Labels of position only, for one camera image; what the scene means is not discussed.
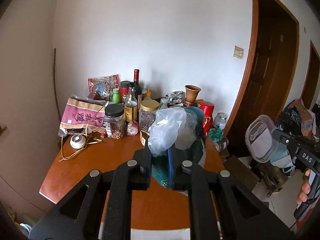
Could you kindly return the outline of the person's right hand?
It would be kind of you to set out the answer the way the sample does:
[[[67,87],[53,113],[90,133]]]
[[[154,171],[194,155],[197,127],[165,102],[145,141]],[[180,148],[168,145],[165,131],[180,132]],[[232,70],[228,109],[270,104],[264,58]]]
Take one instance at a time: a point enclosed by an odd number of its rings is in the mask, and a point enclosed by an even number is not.
[[[308,194],[311,190],[311,186],[309,184],[309,176],[310,176],[310,169],[307,169],[304,173],[304,181],[303,185],[300,189],[300,193],[297,196],[297,204],[300,205],[302,203],[305,203],[308,200]]]

